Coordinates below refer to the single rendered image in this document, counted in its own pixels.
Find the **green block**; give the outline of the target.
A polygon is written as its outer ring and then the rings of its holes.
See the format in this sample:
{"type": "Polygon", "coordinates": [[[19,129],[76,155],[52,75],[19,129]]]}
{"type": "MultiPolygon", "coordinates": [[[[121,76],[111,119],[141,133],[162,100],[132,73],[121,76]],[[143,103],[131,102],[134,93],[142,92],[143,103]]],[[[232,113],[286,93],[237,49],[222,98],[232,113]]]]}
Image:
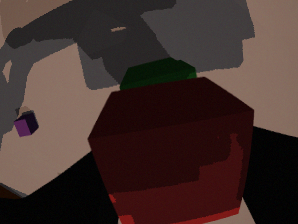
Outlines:
{"type": "Polygon", "coordinates": [[[177,60],[173,59],[173,57],[166,57],[166,59],[152,61],[152,63],[142,63],[138,65],[133,65],[133,67],[128,67],[128,69],[126,69],[126,73],[138,71],[138,69],[142,69],[142,68],[152,67],[152,65],[172,63],[172,61],[177,61],[177,60]]]}
{"type": "Polygon", "coordinates": [[[125,73],[120,84],[120,91],[122,89],[168,83],[168,81],[190,79],[190,77],[196,77],[197,79],[196,67],[185,63],[185,61],[177,60],[172,61],[172,63],[152,65],[152,67],[125,73]]]}

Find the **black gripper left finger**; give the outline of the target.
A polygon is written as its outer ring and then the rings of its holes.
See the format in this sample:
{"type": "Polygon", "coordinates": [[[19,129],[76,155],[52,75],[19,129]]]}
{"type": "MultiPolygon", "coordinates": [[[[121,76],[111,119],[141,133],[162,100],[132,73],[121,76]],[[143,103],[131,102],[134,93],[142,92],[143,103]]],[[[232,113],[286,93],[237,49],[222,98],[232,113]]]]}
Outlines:
{"type": "Polygon", "coordinates": [[[117,224],[118,216],[90,151],[24,198],[0,197],[0,224],[117,224]]]}

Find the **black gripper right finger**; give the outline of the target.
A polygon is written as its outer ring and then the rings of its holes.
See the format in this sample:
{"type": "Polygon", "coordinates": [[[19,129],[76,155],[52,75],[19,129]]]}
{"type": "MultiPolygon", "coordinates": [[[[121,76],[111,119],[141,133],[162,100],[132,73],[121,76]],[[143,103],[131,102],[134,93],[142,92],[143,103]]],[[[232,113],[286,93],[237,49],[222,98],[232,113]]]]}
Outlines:
{"type": "Polygon", "coordinates": [[[255,224],[298,224],[298,137],[253,125],[242,197],[255,224]]]}

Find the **small purple cube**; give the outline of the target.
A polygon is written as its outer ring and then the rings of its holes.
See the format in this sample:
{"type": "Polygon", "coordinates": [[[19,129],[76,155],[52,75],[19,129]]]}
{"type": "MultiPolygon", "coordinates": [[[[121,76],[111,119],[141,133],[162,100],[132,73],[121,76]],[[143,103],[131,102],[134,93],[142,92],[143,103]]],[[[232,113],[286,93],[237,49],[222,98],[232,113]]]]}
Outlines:
{"type": "Polygon", "coordinates": [[[13,121],[13,123],[15,123],[17,133],[19,133],[21,137],[32,135],[32,133],[35,133],[36,129],[39,129],[33,112],[20,116],[19,119],[13,121]]]}

